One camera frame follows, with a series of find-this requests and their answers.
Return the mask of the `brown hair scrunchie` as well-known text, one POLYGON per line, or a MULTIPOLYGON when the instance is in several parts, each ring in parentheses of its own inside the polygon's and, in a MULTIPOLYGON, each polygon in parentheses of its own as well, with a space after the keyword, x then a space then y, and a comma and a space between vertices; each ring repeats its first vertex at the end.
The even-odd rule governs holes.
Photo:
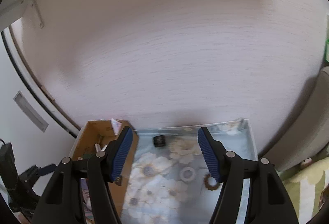
POLYGON ((204 185, 207 190, 214 191, 221 187, 221 183, 217 182, 210 173, 204 176, 204 185))

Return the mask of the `white tape roll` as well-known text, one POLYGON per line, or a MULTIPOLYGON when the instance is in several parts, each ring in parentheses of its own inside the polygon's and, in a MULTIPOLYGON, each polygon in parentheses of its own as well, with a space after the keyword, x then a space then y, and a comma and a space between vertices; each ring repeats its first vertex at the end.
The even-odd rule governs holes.
POLYGON ((192 167, 184 167, 180 171, 180 179, 184 182, 194 181, 196 171, 192 167))

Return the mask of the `black small cap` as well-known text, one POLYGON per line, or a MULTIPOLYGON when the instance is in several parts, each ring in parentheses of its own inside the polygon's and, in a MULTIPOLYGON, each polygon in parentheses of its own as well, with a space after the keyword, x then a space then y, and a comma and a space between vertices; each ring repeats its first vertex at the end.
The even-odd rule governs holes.
POLYGON ((158 135, 153 137, 153 144, 155 148, 161 148, 166 146, 166 137, 164 135, 158 135))

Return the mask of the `green tissue box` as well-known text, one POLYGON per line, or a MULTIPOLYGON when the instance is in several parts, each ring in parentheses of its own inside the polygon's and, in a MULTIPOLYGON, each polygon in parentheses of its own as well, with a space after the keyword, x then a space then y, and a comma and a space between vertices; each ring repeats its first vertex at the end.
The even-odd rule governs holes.
POLYGON ((325 43, 324 61, 326 63, 329 63, 329 39, 326 39, 326 43, 325 43))

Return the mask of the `white plastic tray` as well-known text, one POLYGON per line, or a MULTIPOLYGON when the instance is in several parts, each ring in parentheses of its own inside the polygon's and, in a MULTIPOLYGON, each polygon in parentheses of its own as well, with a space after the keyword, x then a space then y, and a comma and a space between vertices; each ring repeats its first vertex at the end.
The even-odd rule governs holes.
MULTIPOLYGON (((222 142, 226 150, 231 150, 244 159, 258 160, 254 138, 247 119, 240 118, 238 120, 205 126, 215 140, 222 142)), ((96 152, 97 149, 104 150, 105 147, 101 147, 99 144, 95 144, 94 146, 96 152)), ((91 155, 85 154, 82 158, 87 159, 91 155)))

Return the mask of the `brown cardboard box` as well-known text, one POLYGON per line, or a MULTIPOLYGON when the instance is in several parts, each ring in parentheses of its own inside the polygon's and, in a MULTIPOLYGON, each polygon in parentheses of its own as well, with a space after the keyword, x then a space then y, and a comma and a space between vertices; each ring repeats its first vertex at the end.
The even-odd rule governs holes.
MULTIPOLYGON (((131 127, 131 124, 125 120, 119 120, 122 123, 121 130, 123 127, 131 127)), ((99 144, 101 147, 109 144, 111 141, 117 139, 113 132, 110 120, 92 120, 88 121, 85 126, 83 126, 75 140, 75 143, 71 149, 69 156, 73 161, 82 158, 85 154, 95 154, 96 148, 95 144, 99 144)), ((109 190, 114 201, 115 209, 118 214, 121 215, 123 211, 123 203, 125 198, 125 193, 128 187, 128 179, 131 175, 132 164, 134 160, 134 155, 138 146, 139 136, 133 132, 132 146, 129 150, 127 159, 122 170, 122 184, 118 186, 115 183, 109 183, 109 190)))

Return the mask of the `grey sofa cushion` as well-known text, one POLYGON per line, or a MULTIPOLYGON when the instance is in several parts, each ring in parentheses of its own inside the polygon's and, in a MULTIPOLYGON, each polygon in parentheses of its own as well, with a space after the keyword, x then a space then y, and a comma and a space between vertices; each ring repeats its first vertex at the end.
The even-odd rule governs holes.
POLYGON ((324 67, 301 114, 265 157, 281 172, 313 157, 327 144, 328 67, 324 67))

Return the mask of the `white shelf bracket right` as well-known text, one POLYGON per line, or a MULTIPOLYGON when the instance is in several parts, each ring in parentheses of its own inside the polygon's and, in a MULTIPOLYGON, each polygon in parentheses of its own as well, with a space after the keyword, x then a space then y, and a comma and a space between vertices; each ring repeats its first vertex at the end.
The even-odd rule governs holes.
POLYGON ((23 2, 27 4, 26 11, 28 11, 28 15, 33 25, 38 29, 44 28, 44 20, 36 0, 22 0, 22 3, 23 2))

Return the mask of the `yellow floral pillow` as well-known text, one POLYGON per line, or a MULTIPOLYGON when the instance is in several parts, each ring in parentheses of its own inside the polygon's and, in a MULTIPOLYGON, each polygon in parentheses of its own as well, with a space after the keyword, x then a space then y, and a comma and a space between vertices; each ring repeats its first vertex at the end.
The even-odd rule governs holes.
POLYGON ((289 194, 299 223, 307 223, 328 199, 328 157, 296 166, 279 176, 289 194))

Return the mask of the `floral blue cloth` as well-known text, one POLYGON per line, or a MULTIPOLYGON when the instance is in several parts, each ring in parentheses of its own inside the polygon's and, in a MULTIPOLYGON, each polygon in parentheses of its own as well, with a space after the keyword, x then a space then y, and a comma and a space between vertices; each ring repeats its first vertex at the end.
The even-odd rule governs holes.
POLYGON ((198 125, 139 129, 139 142, 128 188, 122 223, 209 223, 221 187, 205 188, 209 173, 197 134, 198 125), (166 146, 155 148, 153 137, 164 135, 166 146), (180 171, 192 167, 194 181, 184 182, 180 171))

